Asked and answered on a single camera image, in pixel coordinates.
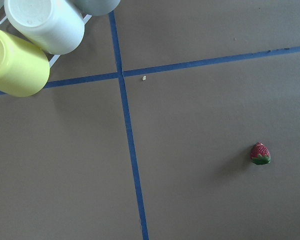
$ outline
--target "white wire rack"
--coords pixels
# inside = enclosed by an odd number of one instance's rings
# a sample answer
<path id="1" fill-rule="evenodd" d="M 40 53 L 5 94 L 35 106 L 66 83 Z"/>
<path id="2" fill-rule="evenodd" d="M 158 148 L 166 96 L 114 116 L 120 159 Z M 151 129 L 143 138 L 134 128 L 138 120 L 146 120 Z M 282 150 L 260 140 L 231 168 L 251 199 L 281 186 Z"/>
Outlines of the white wire rack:
<path id="1" fill-rule="evenodd" d="M 0 9 L 4 6 L 4 0 L 0 0 Z M 92 16 L 91 15 L 86 15 L 84 18 L 83 18 L 83 21 L 84 21 L 84 24 L 86 24 L 90 18 Z M 3 24 L 5 21 L 7 20 L 7 16 L 5 15 L 1 20 L 0 20 L 0 25 Z M 60 57 L 61 55 L 54 55 L 50 61 L 49 61 L 49 65 L 50 65 L 50 68 L 55 64 L 55 62 L 58 60 L 58 58 Z"/>

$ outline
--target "blue tape strip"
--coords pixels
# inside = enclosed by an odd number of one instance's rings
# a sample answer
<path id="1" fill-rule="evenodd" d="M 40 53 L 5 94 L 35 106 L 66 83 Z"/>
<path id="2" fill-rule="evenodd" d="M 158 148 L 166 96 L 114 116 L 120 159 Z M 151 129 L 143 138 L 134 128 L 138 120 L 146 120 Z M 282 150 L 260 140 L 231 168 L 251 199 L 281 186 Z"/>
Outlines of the blue tape strip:
<path id="1" fill-rule="evenodd" d="M 133 179 L 134 179 L 136 200 L 138 203 L 139 217 L 140 217 L 140 223 L 141 223 L 141 228 L 142 228 L 142 236 L 143 236 L 143 240 L 149 240 L 144 199 L 143 199 L 143 195 L 142 195 L 140 176 L 139 176 L 139 168 L 138 168 L 137 155 L 136 155 L 136 148 L 135 148 L 134 136 L 133 136 L 132 125 L 131 125 L 131 117 L 130 117 L 130 111 L 129 111 L 126 83 L 125 83 L 123 70 L 122 70 L 122 60 L 121 60 L 116 18 L 115 18 L 115 14 L 113 11 L 111 13 L 109 13 L 109 20 L 110 20 L 110 25 L 111 25 L 114 55 L 115 55 L 115 61 L 116 61 L 116 68 L 118 71 L 125 128 L 126 128 L 126 134 L 127 134 L 127 138 L 128 138 L 128 145 L 129 145 L 130 158 L 131 158 L 131 164 L 132 164 L 132 173 L 133 173 Z"/>
<path id="2" fill-rule="evenodd" d="M 163 66 L 141 68 L 136 70 L 128 70 L 128 71 L 124 71 L 123 75 L 125 77 L 131 77 L 136 75 L 152 74 L 152 73 L 159 73 L 159 72 L 172 71 L 178 69 L 187 69 L 187 68 L 201 67 L 201 66 L 212 65 L 212 64 L 221 64 L 221 63 L 228 63 L 234 61 L 257 59 L 263 57 L 270 57 L 270 56 L 284 55 L 284 54 L 294 54 L 294 53 L 300 53 L 300 46 L 269 50 L 269 51 L 260 51 L 256 53 L 246 53 L 240 55 L 216 57 L 216 58 L 203 59 L 198 61 L 188 61 L 188 62 L 182 62 L 176 64 L 163 65 Z"/>
<path id="3" fill-rule="evenodd" d="M 58 80 L 58 81 L 49 81 L 44 86 L 44 89 L 67 86 L 67 85 L 74 85 L 74 84 L 82 84 L 82 83 L 90 83 L 96 82 L 101 80 L 110 80 L 116 79 L 118 77 L 117 72 L 107 73 L 107 74 L 100 74 L 94 76 L 84 76 L 84 77 L 77 77 L 65 80 Z M 6 93 L 0 91 L 0 95 L 5 95 Z"/>

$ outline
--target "mug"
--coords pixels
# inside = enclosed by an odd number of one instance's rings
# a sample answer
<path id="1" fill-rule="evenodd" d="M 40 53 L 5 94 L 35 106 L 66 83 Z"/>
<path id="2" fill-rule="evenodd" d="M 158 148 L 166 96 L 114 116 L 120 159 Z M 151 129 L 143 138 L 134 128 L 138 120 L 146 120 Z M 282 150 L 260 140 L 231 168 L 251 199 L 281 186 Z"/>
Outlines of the mug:
<path id="1" fill-rule="evenodd" d="M 68 0 L 4 0 L 11 24 L 50 54 L 76 49 L 85 33 L 79 10 Z"/>
<path id="2" fill-rule="evenodd" d="M 49 74 L 49 61 L 40 48 L 0 30 L 0 91 L 15 97 L 33 95 Z"/>
<path id="3" fill-rule="evenodd" d="M 83 13 L 101 16 L 113 11 L 120 0 L 71 0 Z"/>

